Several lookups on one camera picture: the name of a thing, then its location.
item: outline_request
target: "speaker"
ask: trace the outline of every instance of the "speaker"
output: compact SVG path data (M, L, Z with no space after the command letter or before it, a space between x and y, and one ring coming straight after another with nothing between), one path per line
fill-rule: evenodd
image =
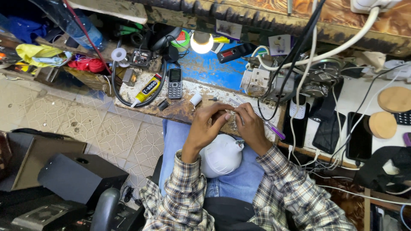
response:
M38 182L64 200L94 209L108 188L121 189L128 173L98 155L59 153L40 170Z

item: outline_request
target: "cork coaster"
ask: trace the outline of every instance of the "cork coaster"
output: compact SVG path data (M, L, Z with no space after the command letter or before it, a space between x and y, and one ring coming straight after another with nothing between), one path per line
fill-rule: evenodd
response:
M375 137L389 139L397 131L397 121L394 115L389 112L376 112L369 118L369 128Z
M411 90L404 87L390 87L378 95L378 105L385 111L401 113L411 110Z

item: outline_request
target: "person's left hand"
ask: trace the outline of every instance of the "person's left hand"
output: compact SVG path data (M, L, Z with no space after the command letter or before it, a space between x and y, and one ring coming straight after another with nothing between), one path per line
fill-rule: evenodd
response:
M220 129L231 117L231 114L225 110L232 111L234 107L228 104L214 103L196 112L187 140L182 148L181 160L183 162L194 163L200 150L217 137ZM212 118L211 126L208 125L210 118Z

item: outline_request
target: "red wire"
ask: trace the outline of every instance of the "red wire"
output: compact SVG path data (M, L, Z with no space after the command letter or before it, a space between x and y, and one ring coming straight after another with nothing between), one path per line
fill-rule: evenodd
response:
M111 70L109 68L109 66L107 65L106 61L104 61L104 58L102 56L102 54L100 53L99 49L97 49L97 47L94 45L94 43L91 41L90 37L88 36L87 30L84 28L83 23L80 21L79 17L77 16L77 14L74 12L73 8L69 5L69 3L67 2L67 0L63 0L63 2L66 4L67 9L69 9L69 11L73 14L74 19L77 21L77 23L79 24L81 30L84 32L84 34L86 35L88 41L90 42L90 44L93 46L94 50L97 52L98 56L100 57L100 59L103 61L104 66L106 67L106 70L111 74Z

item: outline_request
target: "jeans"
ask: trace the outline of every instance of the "jeans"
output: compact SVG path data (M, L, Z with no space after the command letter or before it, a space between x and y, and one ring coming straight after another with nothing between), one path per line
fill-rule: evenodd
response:
M190 125L163 120L164 153L159 179L159 188L163 196L164 182L173 172L175 153L182 149L189 131ZM263 168L256 161L257 156L257 153L245 144L238 169L225 176L207 178L205 196L226 196L252 203L264 174Z

